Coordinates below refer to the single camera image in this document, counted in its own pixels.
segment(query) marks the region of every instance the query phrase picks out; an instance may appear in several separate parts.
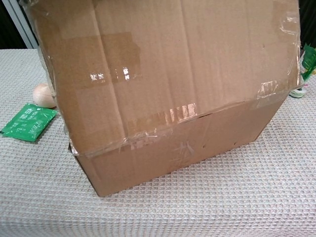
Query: green packet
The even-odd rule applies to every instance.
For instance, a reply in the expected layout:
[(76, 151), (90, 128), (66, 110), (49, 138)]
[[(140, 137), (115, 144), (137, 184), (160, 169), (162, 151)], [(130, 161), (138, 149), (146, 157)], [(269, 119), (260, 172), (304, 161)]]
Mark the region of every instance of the green packet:
[(5, 137), (34, 142), (56, 114), (55, 110), (28, 103), (0, 133)]

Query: table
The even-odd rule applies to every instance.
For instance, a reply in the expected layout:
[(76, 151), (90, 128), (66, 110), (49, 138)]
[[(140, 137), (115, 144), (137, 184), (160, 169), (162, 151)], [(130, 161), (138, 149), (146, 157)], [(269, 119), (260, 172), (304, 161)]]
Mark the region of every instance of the table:
[[(315, 79), (256, 142), (105, 198), (60, 115), (36, 143), (0, 137), (0, 236), (315, 236)], [(36, 50), (0, 50), (1, 128), (45, 80)]]

